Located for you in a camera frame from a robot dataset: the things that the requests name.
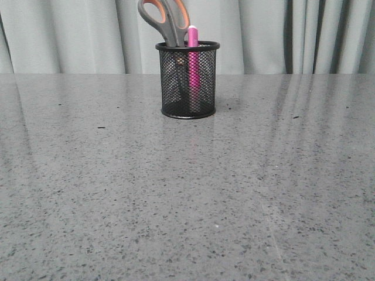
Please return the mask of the pink marker pen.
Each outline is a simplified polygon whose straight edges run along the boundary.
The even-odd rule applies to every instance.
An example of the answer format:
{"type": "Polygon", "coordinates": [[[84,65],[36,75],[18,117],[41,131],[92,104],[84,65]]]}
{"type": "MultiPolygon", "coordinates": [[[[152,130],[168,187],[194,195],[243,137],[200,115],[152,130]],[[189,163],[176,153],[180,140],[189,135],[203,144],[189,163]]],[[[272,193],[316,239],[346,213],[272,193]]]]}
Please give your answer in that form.
{"type": "MultiPolygon", "coordinates": [[[[187,30],[187,46],[198,47],[198,29],[194,25],[190,25],[187,30]]],[[[200,76],[199,76],[199,54],[197,52],[189,52],[189,106],[191,112],[199,112],[199,89],[200,89],[200,76]]]]}

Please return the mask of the black mesh pen cup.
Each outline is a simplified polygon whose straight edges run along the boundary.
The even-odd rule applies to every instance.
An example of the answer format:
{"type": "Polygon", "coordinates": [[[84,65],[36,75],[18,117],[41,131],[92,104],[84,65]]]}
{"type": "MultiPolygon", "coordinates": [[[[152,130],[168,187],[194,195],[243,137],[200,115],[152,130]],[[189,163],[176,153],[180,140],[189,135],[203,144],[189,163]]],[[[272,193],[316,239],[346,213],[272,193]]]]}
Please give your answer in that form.
{"type": "Polygon", "coordinates": [[[161,82],[161,112],[171,118],[177,119],[199,119],[211,116],[215,113],[215,92],[216,92],[216,51],[220,44],[212,41],[200,41],[198,47],[187,47],[187,99],[164,98],[161,82]],[[189,106],[189,52],[199,54],[199,112],[191,112],[189,106]]]}

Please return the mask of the grey orange scissors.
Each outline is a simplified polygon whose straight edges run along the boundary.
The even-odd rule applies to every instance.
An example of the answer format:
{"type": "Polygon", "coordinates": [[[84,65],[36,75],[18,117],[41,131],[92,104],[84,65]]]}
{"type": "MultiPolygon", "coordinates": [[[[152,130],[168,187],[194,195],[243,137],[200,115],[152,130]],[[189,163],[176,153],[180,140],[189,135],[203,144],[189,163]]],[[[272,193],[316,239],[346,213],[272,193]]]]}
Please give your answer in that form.
{"type": "Polygon", "coordinates": [[[155,47],[159,62],[164,98],[187,99],[188,59],[185,36],[190,17],[183,1],[139,1],[138,12],[145,22],[164,39],[155,47]]]}

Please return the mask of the grey curtain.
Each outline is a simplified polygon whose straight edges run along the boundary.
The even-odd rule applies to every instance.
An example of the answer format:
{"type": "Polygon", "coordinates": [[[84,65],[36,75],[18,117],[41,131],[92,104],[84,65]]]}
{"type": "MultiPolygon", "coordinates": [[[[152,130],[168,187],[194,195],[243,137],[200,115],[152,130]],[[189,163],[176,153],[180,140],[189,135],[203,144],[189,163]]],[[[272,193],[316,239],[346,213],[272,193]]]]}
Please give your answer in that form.
{"type": "MultiPolygon", "coordinates": [[[[373,1],[186,1],[220,74],[374,73],[373,1]]],[[[2,1],[2,73],[155,74],[136,1],[2,1]]]]}

